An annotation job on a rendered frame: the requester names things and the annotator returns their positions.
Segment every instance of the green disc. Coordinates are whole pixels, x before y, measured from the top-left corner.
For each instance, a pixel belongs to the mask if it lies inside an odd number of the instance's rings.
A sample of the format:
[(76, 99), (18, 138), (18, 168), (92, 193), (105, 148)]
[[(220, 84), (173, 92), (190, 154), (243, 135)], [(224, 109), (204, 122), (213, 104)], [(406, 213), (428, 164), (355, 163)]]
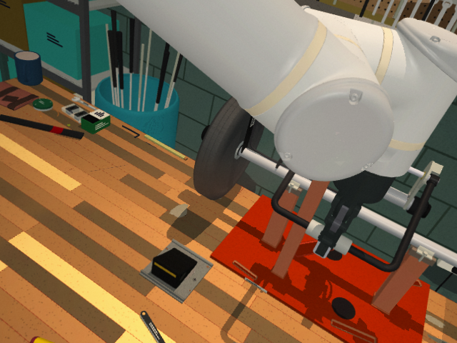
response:
[(37, 99), (33, 102), (33, 105), (38, 111), (49, 111), (52, 109), (52, 101), (49, 99)]

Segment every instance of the blue can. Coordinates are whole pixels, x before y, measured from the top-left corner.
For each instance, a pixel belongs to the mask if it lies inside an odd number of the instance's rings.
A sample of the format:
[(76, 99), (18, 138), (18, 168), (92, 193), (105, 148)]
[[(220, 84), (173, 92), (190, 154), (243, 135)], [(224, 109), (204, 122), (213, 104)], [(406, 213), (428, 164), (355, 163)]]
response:
[(43, 82), (41, 57), (33, 51), (20, 51), (14, 55), (17, 79), (26, 86), (36, 86)]

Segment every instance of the red mat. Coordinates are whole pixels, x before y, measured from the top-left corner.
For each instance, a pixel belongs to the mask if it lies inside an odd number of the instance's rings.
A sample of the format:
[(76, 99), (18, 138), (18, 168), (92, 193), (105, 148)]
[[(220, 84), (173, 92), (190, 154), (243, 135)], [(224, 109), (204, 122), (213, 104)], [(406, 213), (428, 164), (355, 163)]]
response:
[[(293, 222), (288, 223), (282, 242), (274, 249), (261, 242), (272, 213), (271, 199), (260, 197), (211, 257), (244, 279), (247, 275), (233, 261), (241, 263), (258, 276), (255, 283), (268, 294), (344, 342), (422, 342), (429, 284), (411, 287), (387, 315), (372, 307), (371, 300), (389, 273), (349, 253), (339, 261), (322, 259), (313, 253), (316, 240), (308, 235), (303, 242), (309, 244), (301, 245), (297, 253), (305, 256), (296, 257), (281, 279), (271, 270)], [(331, 302), (337, 297), (346, 298), (355, 307), (353, 319), (342, 319), (333, 311)]]

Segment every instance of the metal shelf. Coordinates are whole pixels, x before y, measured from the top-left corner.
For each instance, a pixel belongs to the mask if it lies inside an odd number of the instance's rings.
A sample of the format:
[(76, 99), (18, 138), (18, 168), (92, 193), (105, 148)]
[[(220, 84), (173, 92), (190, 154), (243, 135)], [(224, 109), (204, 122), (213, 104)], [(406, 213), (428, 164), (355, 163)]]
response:
[[(91, 76), (91, 51), (90, 51), (90, 35), (89, 35), (89, 12), (107, 7), (119, 6), (116, 0), (48, 0), (48, 2), (61, 7), (73, 14), (79, 16), (79, 33), (81, 42), (81, 74), (82, 79), (76, 80), (73, 77), (65, 74), (62, 71), (54, 68), (53, 66), (41, 62), (43, 67), (43, 75), (48, 77), (58, 84), (79, 93), (87, 102), (92, 101), (92, 91), (96, 85), (104, 78), (108, 77), (111, 73), (110, 70), (100, 74)], [(135, 17), (135, 51), (134, 57), (139, 56), (139, 44), (141, 39), (141, 22)], [(16, 52), (22, 49), (13, 46), (0, 39), (0, 53), (14, 58)], [(139, 63), (135, 63), (134, 73), (138, 73)]]

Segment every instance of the small green and white box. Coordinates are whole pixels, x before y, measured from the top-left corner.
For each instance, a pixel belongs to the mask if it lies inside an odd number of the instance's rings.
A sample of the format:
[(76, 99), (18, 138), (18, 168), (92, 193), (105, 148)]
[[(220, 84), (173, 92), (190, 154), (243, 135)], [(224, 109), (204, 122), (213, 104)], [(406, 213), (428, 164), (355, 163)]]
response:
[(105, 111), (97, 109), (81, 118), (81, 128), (90, 134), (96, 134), (111, 124), (111, 116)]

